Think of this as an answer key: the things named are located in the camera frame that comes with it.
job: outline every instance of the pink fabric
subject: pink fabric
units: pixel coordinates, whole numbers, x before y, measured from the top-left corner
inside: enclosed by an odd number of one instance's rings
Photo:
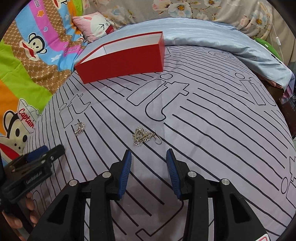
[[[89,43],[114,32],[111,20],[105,18],[99,12],[80,17],[72,17],[72,21]]]

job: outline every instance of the green fabric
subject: green fabric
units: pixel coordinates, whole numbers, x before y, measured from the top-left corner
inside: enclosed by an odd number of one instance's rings
[[[265,40],[263,39],[260,39],[260,38],[256,38],[255,41],[257,43],[260,43],[261,45],[263,45],[265,48],[267,48],[274,56],[276,56],[280,61],[282,61],[281,57],[279,56],[278,52],[274,49],[274,47],[266,42]]]
[[[82,0],[73,0],[77,16],[83,15]]]
[[[52,94],[34,83],[21,61],[14,57],[11,46],[0,42],[0,79],[19,99],[43,111]]]

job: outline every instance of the cartoon monkey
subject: cartoon monkey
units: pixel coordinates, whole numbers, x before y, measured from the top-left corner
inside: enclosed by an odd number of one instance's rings
[[[20,47],[25,49],[26,55],[29,59],[37,61],[39,59],[37,55],[38,53],[47,53],[45,41],[41,36],[36,35],[36,33],[31,33],[28,40],[28,42],[24,40],[20,41]]]
[[[52,0],[52,2],[54,3],[54,6],[57,9],[60,9],[62,4],[68,5],[68,1],[67,0]]]
[[[6,136],[0,136],[1,157],[7,163],[22,155],[29,132],[22,124],[17,113],[9,110],[4,114],[3,124]]]

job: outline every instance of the open cardboard box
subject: open cardboard box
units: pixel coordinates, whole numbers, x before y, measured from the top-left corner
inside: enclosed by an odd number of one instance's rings
[[[129,36],[103,44],[75,65],[83,83],[113,77],[162,72],[164,63],[162,32]]]

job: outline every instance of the white star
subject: white star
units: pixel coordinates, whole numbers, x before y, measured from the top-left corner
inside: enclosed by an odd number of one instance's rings
[[[55,61],[55,60],[57,60],[57,59],[59,59],[60,56],[61,56],[61,54],[58,54],[55,57],[51,58],[52,59],[52,62]]]

